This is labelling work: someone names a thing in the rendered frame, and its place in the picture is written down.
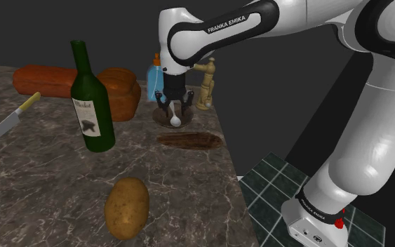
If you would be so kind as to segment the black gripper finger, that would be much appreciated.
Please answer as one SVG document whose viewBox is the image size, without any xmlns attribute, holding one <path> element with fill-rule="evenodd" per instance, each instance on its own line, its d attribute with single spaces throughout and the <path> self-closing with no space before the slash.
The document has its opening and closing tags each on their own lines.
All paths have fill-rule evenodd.
<svg viewBox="0 0 395 247">
<path fill-rule="evenodd" d="M 194 98 L 194 91 L 189 89 L 182 96 L 181 99 L 181 114 L 184 115 L 185 111 L 192 105 L 192 100 Z"/>
<path fill-rule="evenodd" d="M 161 100 L 161 98 L 163 97 L 163 93 L 161 91 L 154 91 L 154 94 L 158 107 L 162 109 L 164 112 L 167 112 L 169 107 L 169 100 L 165 100 L 165 101 Z"/>
</svg>

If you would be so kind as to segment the round brown plate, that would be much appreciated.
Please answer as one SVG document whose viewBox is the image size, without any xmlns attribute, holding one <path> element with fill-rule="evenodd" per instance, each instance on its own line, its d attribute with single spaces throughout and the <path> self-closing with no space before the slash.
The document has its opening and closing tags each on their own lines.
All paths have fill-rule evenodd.
<svg viewBox="0 0 395 247">
<path fill-rule="evenodd" d="M 179 126 L 173 126 L 170 123 L 170 119 L 173 117 L 171 109 L 168 109 L 168 115 L 166 115 L 161 108 L 156 108 L 152 113 L 152 118 L 157 124 L 166 128 L 183 128 L 190 124 L 194 117 L 194 113 L 190 108 L 187 108 L 182 114 L 181 107 L 178 104 L 175 104 L 175 115 L 181 121 Z"/>
</svg>

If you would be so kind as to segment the blue spray bottle orange cap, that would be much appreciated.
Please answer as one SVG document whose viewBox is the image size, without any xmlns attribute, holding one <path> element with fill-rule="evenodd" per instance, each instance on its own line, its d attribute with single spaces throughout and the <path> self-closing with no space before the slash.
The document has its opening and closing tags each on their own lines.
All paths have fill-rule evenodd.
<svg viewBox="0 0 395 247">
<path fill-rule="evenodd" d="M 163 71 L 161 67 L 160 56 L 155 54 L 152 65 L 147 70 L 147 99 L 148 101 L 156 101 L 156 92 L 163 91 Z"/>
</svg>

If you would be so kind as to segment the white spoon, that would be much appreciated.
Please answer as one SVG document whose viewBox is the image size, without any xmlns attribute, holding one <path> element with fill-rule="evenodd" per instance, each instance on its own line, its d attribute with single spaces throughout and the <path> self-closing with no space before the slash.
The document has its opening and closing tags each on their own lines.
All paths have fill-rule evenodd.
<svg viewBox="0 0 395 247">
<path fill-rule="evenodd" d="M 170 118 L 170 124 L 174 127 L 181 126 L 182 122 L 181 122 L 180 118 L 177 117 L 177 115 L 175 114 L 175 104 L 173 101 L 170 101 L 169 107 L 170 107 L 170 110 L 173 114 L 172 117 Z"/>
</svg>

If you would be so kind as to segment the tan wooden pepper mill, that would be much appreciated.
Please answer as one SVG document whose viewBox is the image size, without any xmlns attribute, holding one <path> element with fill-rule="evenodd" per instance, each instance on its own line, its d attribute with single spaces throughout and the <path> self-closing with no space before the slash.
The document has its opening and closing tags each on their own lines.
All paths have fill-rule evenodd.
<svg viewBox="0 0 395 247">
<path fill-rule="evenodd" d="M 215 85 L 213 76 L 215 73 L 215 58 L 209 58 L 209 63 L 206 65 L 195 64 L 193 70 L 204 73 L 203 81 L 201 83 L 201 90 L 199 98 L 196 102 L 196 108 L 200 110 L 208 110 L 213 102 L 212 92 Z"/>
</svg>

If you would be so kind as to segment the brown oval wooden board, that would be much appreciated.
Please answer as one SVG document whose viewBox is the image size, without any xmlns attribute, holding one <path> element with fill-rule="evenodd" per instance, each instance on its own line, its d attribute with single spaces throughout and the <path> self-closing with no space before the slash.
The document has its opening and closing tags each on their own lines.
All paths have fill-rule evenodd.
<svg viewBox="0 0 395 247">
<path fill-rule="evenodd" d="M 204 132 L 160 133 L 156 141 L 169 147 L 191 150 L 209 150 L 223 146 L 220 137 Z"/>
</svg>

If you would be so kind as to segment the round brown bread loaf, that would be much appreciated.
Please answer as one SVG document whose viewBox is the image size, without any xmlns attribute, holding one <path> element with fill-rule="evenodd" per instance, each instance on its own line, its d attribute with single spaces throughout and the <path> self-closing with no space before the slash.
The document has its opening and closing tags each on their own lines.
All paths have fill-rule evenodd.
<svg viewBox="0 0 395 247">
<path fill-rule="evenodd" d="M 97 75 L 106 87 L 112 121 L 129 121 L 135 116 L 141 98 L 141 87 L 129 69 L 110 67 Z"/>
</svg>

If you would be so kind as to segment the green wine bottle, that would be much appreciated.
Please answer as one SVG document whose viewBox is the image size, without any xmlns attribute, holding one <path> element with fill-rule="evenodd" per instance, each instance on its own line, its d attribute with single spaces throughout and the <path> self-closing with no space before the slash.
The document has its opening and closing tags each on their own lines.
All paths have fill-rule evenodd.
<svg viewBox="0 0 395 247">
<path fill-rule="evenodd" d="M 70 94 L 84 142 L 92 152 L 106 152 L 115 145 L 107 89 L 91 70 L 86 43 L 72 41 L 77 75 Z"/>
</svg>

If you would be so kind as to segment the brown potato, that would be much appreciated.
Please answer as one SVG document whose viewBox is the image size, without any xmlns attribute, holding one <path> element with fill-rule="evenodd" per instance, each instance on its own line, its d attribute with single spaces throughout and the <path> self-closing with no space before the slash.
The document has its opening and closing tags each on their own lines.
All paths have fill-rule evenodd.
<svg viewBox="0 0 395 247">
<path fill-rule="evenodd" d="M 120 240 L 129 240 L 145 227 L 149 215 L 149 193 L 144 182 L 127 177 L 117 181 L 104 207 L 109 233 Z"/>
</svg>

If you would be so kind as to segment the green tiled robot stand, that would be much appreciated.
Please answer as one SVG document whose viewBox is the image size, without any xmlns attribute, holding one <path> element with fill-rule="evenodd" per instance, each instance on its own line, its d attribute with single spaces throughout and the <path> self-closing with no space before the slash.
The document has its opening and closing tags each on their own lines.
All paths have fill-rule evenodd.
<svg viewBox="0 0 395 247">
<path fill-rule="evenodd" d="M 289 236 L 281 206 L 308 180 L 273 153 L 239 180 L 260 247 L 303 247 Z M 386 228 L 359 209 L 346 206 L 343 221 L 349 232 L 348 247 L 385 247 Z"/>
</svg>

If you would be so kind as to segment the long reddish bread loaf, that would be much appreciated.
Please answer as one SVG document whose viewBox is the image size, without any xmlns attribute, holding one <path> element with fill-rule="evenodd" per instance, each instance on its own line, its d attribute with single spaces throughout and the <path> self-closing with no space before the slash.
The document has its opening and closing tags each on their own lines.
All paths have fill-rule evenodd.
<svg viewBox="0 0 395 247">
<path fill-rule="evenodd" d="M 19 94 L 70 98 L 77 70 L 44 65 L 26 65 L 13 73 L 13 86 Z"/>
</svg>

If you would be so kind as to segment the yellow-handled kitchen knife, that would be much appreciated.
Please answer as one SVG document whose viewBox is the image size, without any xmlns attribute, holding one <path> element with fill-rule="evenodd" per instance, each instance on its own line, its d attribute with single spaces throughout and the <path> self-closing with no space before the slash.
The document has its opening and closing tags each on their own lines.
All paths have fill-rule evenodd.
<svg viewBox="0 0 395 247">
<path fill-rule="evenodd" d="M 20 123 L 19 115 L 27 110 L 34 102 L 41 97 L 40 92 L 34 93 L 28 100 L 22 103 L 14 112 L 9 114 L 2 122 L 0 122 L 0 137 L 7 133 L 12 127 Z"/>
</svg>

